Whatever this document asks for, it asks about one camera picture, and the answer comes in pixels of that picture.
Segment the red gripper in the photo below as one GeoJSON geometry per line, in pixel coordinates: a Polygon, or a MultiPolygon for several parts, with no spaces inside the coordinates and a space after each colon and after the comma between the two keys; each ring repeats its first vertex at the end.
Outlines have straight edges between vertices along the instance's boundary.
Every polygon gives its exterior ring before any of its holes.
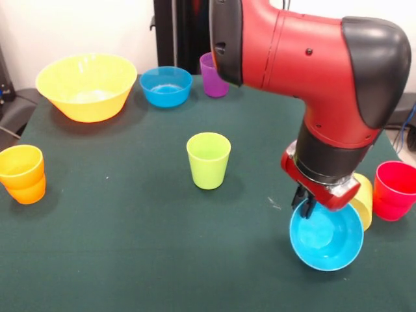
{"type": "Polygon", "coordinates": [[[296,165],[296,141],[292,142],[283,152],[281,167],[288,176],[298,183],[292,199],[292,208],[301,205],[302,218],[310,218],[316,203],[320,203],[331,211],[342,209],[358,193],[360,182],[351,174],[328,185],[306,176],[296,165]]]}

